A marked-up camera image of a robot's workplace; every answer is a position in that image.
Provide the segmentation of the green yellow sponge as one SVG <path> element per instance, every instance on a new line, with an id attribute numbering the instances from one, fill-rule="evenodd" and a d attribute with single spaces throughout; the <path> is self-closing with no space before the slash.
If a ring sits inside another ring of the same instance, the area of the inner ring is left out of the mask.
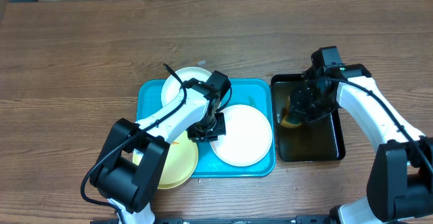
<path id="1" fill-rule="evenodd" d="M 286 100 L 286 105 L 281 111 L 281 121 L 280 125 L 282 127 L 293 129 L 300 127 L 302 121 L 298 115 L 297 108 L 292 104 L 291 99 L 288 97 Z"/>

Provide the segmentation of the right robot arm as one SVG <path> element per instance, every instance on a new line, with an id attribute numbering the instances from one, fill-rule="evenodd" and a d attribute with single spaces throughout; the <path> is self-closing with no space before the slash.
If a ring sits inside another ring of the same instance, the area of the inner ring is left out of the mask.
<path id="1" fill-rule="evenodd" d="M 328 223 L 404 223 L 432 214 L 432 138 L 411 126 L 362 64 L 345 65 L 335 46 L 311 55 L 282 125 L 296 128 L 345 109 L 375 150 L 365 197 L 329 212 Z"/>

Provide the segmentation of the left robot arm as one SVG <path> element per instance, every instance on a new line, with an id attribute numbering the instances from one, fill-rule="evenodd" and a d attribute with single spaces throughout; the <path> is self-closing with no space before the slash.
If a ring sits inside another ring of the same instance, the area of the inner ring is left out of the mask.
<path id="1" fill-rule="evenodd" d="M 83 183 L 96 187 L 105 201 L 81 195 L 89 203 L 113 208 L 112 223 L 153 223 L 150 201 L 155 196 L 171 143 L 183 132 L 195 143 L 226 134 L 219 105 L 230 92 L 228 76 L 215 70 L 207 81 L 181 83 L 176 98 L 137 122 L 116 121 L 95 165 Z"/>

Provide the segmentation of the black water tray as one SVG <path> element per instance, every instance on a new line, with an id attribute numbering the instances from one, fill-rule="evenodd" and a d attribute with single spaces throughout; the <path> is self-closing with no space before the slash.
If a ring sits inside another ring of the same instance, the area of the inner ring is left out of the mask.
<path id="1" fill-rule="evenodd" d="M 282 126 L 291 92 L 302 84 L 301 74 L 277 74 L 271 79 L 275 140 L 286 162 L 341 160 L 346 155 L 338 110 L 296 128 Z"/>

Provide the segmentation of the teal plastic tray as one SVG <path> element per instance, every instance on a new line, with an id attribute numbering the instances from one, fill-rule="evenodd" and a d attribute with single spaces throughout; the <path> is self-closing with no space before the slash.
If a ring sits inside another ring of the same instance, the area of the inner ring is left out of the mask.
<path id="1" fill-rule="evenodd" d="M 136 119 L 141 120 L 162 108 L 164 79 L 150 80 L 139 90 Z M 231 79 L 233 94 L 229 105 L 243 104 L 261 111 L 273 124 L 272 97 L 269 85 L 261 79 Z M 277 157 L 272 143 L 267 155 L 256 164 L 231 166 L 217 157 L 209 143 L 198 144 L 198 165 L 193 178 L 264 177 L 275 167 Z"/>

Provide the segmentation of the yellow plate with stain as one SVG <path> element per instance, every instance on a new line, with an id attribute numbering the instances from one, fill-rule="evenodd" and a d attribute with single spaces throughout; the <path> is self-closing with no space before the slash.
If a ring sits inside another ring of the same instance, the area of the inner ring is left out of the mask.
<path id="1" fill-rule="evenodd" d="M 158 189 L 172 189 L 185 183 L 198 164 L 198 147 L 184 131 L 174 140 L 168 151 Z"/>

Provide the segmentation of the white plate with long stain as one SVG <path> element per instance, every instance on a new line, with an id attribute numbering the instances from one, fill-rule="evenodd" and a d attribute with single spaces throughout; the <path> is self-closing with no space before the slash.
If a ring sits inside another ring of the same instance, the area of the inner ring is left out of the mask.
<path id="1" fill-rule="evenodd" d="M 211 72 L 199 67 L 185 67 L 177 70 L 175 73 L 182 81 L 188 81 L 189 79 L 198 79 L 199 81 L 206 82 L 211 76 Z M 180 89 L 180 82 L 173 75 L 170 75 L 166 79 L 162 87 L 160 97 L 162 106 L 167 105 L 169 102 L 175 99 Z"/>

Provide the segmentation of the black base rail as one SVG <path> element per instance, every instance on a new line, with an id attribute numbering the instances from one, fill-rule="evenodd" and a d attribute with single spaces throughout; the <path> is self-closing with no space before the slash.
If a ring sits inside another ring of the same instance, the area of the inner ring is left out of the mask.
<path id="1" fill-rule="evenodd" d="M 155 224 L 332 224 L 336 223 L 329 215 L 298 215 L 288 218 L 257 219 L 156 219 Z"/>

